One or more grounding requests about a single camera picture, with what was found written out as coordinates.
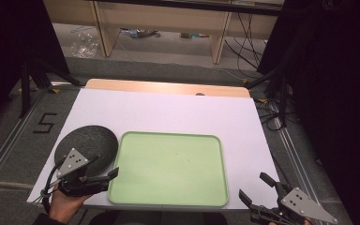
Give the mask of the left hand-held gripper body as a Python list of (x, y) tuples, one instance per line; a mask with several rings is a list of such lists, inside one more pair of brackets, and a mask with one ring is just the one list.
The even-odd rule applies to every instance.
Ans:
[(108, 176), (88, 177), (86, 158), (75, 148), (72, 148), (58, 169), (57, 179), (59, 189), (69, 197), (94, 195), (108, 190)]

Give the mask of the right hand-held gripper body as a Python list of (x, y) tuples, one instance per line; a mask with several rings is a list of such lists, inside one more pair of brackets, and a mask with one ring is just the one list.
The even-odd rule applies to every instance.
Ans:
[(316, 219), (322, 222), (338, 224), (338, 220), (323, 207), (314, 202), (302, 189), (290, 189), (279, 182), (270, 184), (277, 192), (277, 207), (267, 208), (248, 201), (250, 219), (261, 225), (306, 225)]

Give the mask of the dark round plate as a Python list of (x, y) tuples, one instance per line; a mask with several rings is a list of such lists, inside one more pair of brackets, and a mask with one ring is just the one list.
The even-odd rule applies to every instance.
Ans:
[(86, 170), (87, 176), (95, 176), (103, 173), (115, 161), (118, 146), (116, 136), (106, 127), (79, 127), (59, 142), (54, 152), (54, 162), (57, 163), (75, 148), (87, 159), (98, 156)]

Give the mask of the person's left hand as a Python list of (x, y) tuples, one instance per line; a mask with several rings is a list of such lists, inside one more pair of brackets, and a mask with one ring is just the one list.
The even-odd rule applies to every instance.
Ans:
[(53, 188), (49, 218), (63, 224), (69, 224), (83, 203), (90, 198), (90, 195), (81, 197), (69, 197), (64, 194), (58, 186)]

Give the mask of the light green tray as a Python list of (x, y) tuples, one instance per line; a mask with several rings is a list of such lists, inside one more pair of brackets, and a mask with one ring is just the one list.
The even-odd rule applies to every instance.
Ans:
[(108, 198), (116, 204), (221, 207), (229, 200), (220, 139), (130, 131), (122, 136)]

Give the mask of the black tripod stand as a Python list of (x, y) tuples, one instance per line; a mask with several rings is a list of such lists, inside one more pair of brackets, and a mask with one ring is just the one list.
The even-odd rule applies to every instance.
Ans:
[(30, 81), (33, 81), (37, 88), (50, 88), (52, 86), (51, 80), (48, 78), (48, 73), (53, 73), (58, 77), (64, 79), (70, 84), (78, 87), (84, 86), (84, 83), (73, 78), (69, 72), (65, 72), (58, 67), (53, 66), (41, 58), (27, 58), (22, 62), (22, 76), (21, 76), (21, 92), (22, 92), (22, 111), (21, 118), (24, 118), (31, 109), (31, 87)]
[(275, 69), (269, 71), (268, 73), (258, 78), (256, 81), (253, 82), (246, 82), (244, 86), (246, 89), (250, 90), (264, 82), (268, 82), (264, 94), (268, 98), (273, 98), (275, 96), (279, 97), (279, 106), (277, 112), (277, 118), (280, 122), (279, 128), (285, 128), (286, 124), (286, 103), (287, 103), (287, 84), (286, 84), (286, 77), (283, 71), (276, 67)]

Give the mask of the white board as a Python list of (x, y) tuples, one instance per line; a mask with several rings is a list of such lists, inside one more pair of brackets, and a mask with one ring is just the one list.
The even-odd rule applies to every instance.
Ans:
[(130, 131), (212, 135), (220, 139), (229, 200), (221, 207), (116, 204), (108, 191), (88, 205), (122, 209), (219, 211), (242, 210), (238, 191), (258, 205), (274, 207), (277, 194), (260, 178), (277, 171), (254, 102), (249, 97), (208, 97), (83, 89), (60, 132), (100, 125), (121, 142)]

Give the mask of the wooden table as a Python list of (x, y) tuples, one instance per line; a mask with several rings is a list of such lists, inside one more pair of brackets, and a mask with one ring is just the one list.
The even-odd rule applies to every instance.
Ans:
[(250, 93), (244, 87), (190, 84), (175, 82), (143, 82), (125, 80), (90, 79), (87, 89), (179, 94), (209, 97), (249, 98)]

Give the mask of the black curtain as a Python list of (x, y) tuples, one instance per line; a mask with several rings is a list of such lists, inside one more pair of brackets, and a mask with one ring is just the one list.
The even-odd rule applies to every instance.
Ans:
[(0, 108), (22, 76), (69, 73), (43, 0), (0, 0)]
[(279, 63), (319, 5), (313, 35), (287, 80), (313, 148), (352, 221), (360, 225), (360, 0), (284, 0), (259, 72)]

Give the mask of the clear plastic bag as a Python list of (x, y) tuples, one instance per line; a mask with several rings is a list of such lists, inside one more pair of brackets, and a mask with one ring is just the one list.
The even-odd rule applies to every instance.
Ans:
[(71, 44), (71, 53), (78, 58), (94, 58), (98, 50), (98, 40), (90, 33), (81, 31)]

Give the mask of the crumpled bluish plastic wrap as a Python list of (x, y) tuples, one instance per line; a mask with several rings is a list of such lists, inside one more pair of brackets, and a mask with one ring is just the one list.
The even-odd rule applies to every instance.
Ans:
[(155, 37), (159, 38), (161, 36), (159, 31), (154, 30), (142, 30), (142, 29), (127, 29), (122, 28), (120, 30), (120, 33), (122, 35), (129, 36), (131, 38), (149, 38), (149, 37)]

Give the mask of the light wooden shelf unit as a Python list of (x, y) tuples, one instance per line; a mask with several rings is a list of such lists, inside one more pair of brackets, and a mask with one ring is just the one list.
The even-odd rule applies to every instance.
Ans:
[(276, 16), (201, 9), (143, 6), (88, 0), (43, 0), (53, 23), (94, 26), (102, 54), (110, 56), (122, 28), (210, 37), (212, 60), (220, 62), (226, 37), (242, 37), (247, 28), (253, 39), (269, 39)]

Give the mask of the metal floor rail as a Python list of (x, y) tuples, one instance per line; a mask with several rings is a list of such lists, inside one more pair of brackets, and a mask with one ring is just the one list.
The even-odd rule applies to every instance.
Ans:
[(320, 183), (315, 182), (321, 166), (315, 162), (314, 153), (301, 123), (293, 113), (281, 122), (276, 102), (268, 104), (268, 111), (273, 118), (269, 119), (263, 128), (279, 179), (293, 187), (300, 187), (313, 201), (322, 205)]
[(31, 94), (24, 118), (21, 96), (15, 94), (0, 112), (0, 188), (31, 189), (50, 155), (79, 90), (69, 85)]

